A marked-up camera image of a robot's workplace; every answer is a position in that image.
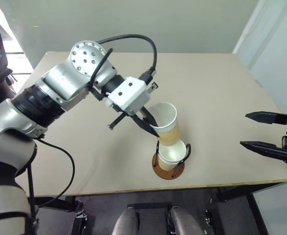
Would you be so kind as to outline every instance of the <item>paper cup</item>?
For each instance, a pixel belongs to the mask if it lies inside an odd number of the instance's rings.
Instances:
[[[178,140],[171,146],[159,144],[158,165],[163,170],[172,170],[186,155],[186,145]]]
[[[158,126],[152,126],[162,145],[173,145],[180,138],[177,109],[171,103],[158,103],[148,109]]]

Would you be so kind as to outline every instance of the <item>black cable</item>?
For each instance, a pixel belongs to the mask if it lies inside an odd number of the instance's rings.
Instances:
[[[29,204],[30,204],[31,222],[33,223],[36,220],[36,212],[35,212],[35,196],[32,182],[31,164],[27,167],[27,175],[29,184]]]
[[[100,41],[98,41],[98,44],[103,44],[103,43],[108,43],[108,42],[112,42],[112,41],[116,41],[116,40],[120,40],[120,39],[125,39],[125,38],[139,38],[139,39],[143,39],[147,42],[149,42],[152,46],[153,49],[153,64],[152,64],[152,69],[155,70],[156,68],[156,61],[157,61],[157,50],[156,50],[156,46],[154,44],[154,42],[152,41],[151,38],[144,36],[144,35],[140,35],[140,34],[124,34],[124,35],[119,35],[119,36],[114,36],[111,38],[106,38],[106,39],[102,39]]]
[[[73,180],[74,180],[74,176],[75,176],[75,163],[74,163],[73,157],[72,157],[66,150],[62,149],[61,147],[52,145],[52,144],[50,144],[50,143],[48,143],[48,142],[45,142],[45,141],[43,141],[43,140],[37,140],[37,141],[39,141],[39,142],[41,142],[41,143],[43,143],[43,144],[45,144],[45,145],[47,145],[47,146],[50,146],[50,147],[52,147],[52,148],[56,148],[56,149],[61,150],[62,152],[64,152],[64,153],[69,157],[69,159],[70,159],[70,161],[71,161],[71,164],[72,164],[72,167],[73,167],[73,172],[72,172],[72,175],[71,175],[71,179],[70,179],[70,181],[69,181],[69,184],[66,186],[66,188],[65,188],[58,196],[56,196],[56,197],[54,197],[53,199],[51,199],[51,200],[49,200],[49,201],[47,201],[47,202],[42,203],[42,204],[39,205],[39,207],[43,207],[43,206],[45,206],[45,205],[47,205],[47,204],[53,202],[54,200],[58,199],[58,198],[59,198],[60,196],[62,196],[62,195],[66,192],[66,190],[70,187],[71,183],[72,183]]]
[[[110,54],[113,52],[113,48],[110,48],[108,50],[108,52],[103,56],[102,60],[100,61],[100,63],[98,64],[98,66],[95,68],[93,74],[91,75],[91,78],[90,78],[90,83],[89,83],[89,87],[90,89],[92,88],[93,86],[93,83],[94,83],[94,80],[95,80],[95,77],[96,75],[98,74],[99,70],[101,69],[101,67],[103,66],[103,64],[105,63],[105,61],[108,59],[108,57],[110,56]]]

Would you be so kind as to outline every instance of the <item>white panel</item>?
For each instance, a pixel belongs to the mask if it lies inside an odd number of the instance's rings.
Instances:
[[[270,235],[287,235],[287,184],[254,194]]]
[[[287,15],[251,69],[252,74],[287,113]]]
[[[287,0],[259,0],[234,53],[250,69],[287,14]]]

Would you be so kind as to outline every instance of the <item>cup rim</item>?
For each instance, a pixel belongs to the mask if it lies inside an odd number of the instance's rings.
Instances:
[[[162,160],[164,163],[169,164],[169,165],[177,165],[177,164],[185,157],[186,152],[187,152],[187,147],[186,147],[185,143],[184,143],[182,140],[180,140],[180,139],[179,139],[175,144],[177,144],[177,143],[182,143],[182,144],[184,145],[184,153],[183,153],[182,158],[181,158],[180,160],[177,160],[177,161],[170,161],[170,160],[166,159],[166,158],[162,155],[162,153],[161,153],[161,151],[160,151],[160,149],[159,149],[158,155],[159,155],[159,157],[161,158],[161,160]],[[163,144],[160,143],[159,146],[171,147],[172,145],[166,146],[166,145],[163,145]]]
[[[176,107],[172,104],[172,103],[169,103],[169,102],[161,102],[161,103],[157,103],[157,104],[155,104],[155,105],[158,105],[158,104],[169,104],[169,105],[171,105],[173,108],[174,108],[174,110],[175,110],[175,117],[174,117],[174,119],[170,122],[170,123],[168,123],[167,125],[165,125],[165,126],[153,126],[153,125],[151,125],[150,124],[150,126],[152,126],[155,130],[156,129],[162,129],[162,128],[165,128],[165,127],[168,127],[168,126],[170,126],[170,125],[172,125],[176,120],[177,120],[177,109],[176,109]]]

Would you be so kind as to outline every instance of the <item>white wall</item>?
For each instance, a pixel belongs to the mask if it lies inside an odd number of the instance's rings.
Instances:
[[[159,52],[230,53],[257,0],[0,0],[10,27],[35,66],[47,51],[124,33],[151,37]],[[123,40],[114,51],[150,52]]]
[[[254,13],[234,52],[287,113],[287,0],[260,0]],[[287,184],[254,196],[269,234],[287,235]]]
[[[287,235],[287,184],[254,194],[270,235]]]
[[[287,113],[287,0],[262,0],[238,56]]]

